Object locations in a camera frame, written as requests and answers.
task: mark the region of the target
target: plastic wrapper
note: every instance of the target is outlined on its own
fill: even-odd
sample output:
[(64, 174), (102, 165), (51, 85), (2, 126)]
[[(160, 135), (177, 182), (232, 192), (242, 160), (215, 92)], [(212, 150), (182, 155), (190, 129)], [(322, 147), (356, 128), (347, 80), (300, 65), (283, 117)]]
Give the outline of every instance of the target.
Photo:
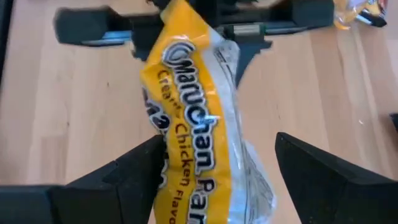
[(387, 24), (387, 0), (334, 0), (334, 3), (335, 25), (340, 29), (349, 29), (355, 19), (376, 27)]
[(276, 199), (241, 134), (238, 45), (184, 0), (173, 0), (161, 17), (164, 29), (141, 72), (150, 121), (167, 143), (156, 222), (267, 223)]

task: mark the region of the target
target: instant ramen package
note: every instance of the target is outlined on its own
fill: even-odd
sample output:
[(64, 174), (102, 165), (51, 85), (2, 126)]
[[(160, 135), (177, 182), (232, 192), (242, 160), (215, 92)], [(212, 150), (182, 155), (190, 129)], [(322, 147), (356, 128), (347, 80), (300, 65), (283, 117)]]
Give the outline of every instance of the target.
[(156, 222), (267, 223), (276, 199), (241, 134), (238, 45), (185, 0), (172, 0), (162, 19), (164, 29), (141, 72), (150, 121), (167, 143)]
[(335, 25), (349, 29), (349, 24), (357, 19), (368, 25), (383, 27), (386, 22), (387, 0), (334, 0)]

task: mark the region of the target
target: wooden surface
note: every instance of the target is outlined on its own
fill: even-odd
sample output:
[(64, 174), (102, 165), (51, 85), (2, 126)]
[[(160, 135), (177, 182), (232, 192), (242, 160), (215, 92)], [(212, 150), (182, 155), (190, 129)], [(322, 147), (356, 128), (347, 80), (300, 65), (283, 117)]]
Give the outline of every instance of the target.
[[(129, 46), (59, 45), (60, 6), (110, 4), (148, 12), (144, 0), (17, 0), (0, 99), (0, 183), (67, 183), (117, 158), (155, 131), (144, 111), (143, 64)], [(389, 26), (354, 26), (272, 37), (239, 89), (245, 138), (261, 155), (278, 196), (272, 223), (299, 223), (279, 172), (275, 135), (285, 131), (398, 179), (398, 2)]]

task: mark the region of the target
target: wooden table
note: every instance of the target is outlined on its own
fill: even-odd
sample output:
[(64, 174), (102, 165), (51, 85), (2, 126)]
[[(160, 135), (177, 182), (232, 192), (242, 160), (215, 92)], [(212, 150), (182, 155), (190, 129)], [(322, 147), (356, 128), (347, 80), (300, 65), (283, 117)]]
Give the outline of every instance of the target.
[[(56, 8), (103, 4), (120, 13), (155, 10), (144, 0), (15, 2), (0, 100), (0, 183), (67, 183), (155, 134), (142, 102), (143, 64), (129, 46), (87, 49), (55, 39)], [(273, 48), (247, 69), (238, 97), (244, 136), (279, 199), (272, 223), (299, 223), (275, 158), (278, 131), (398, 179), (389, 120), (398, 112), (397, 10), (390, 1), (385, 29), (269, 38)]]

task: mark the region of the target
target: maruchan ramen package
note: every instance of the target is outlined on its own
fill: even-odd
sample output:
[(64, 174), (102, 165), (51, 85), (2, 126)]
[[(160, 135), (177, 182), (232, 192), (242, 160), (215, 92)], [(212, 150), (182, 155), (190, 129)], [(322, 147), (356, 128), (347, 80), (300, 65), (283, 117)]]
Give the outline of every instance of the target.
[(376, 27), (387, 24), (387, 0), (334, 0), (334, 3), (335, 25), (340, 29), (349, 29), (355, 19)]
[(149, 119), (167, 143), (156, 222), (267, 223), (275, 195), (241, 134), (234, 97), (238, 45), (185, 0), (172, 0), (162, 19), (141, 72)]

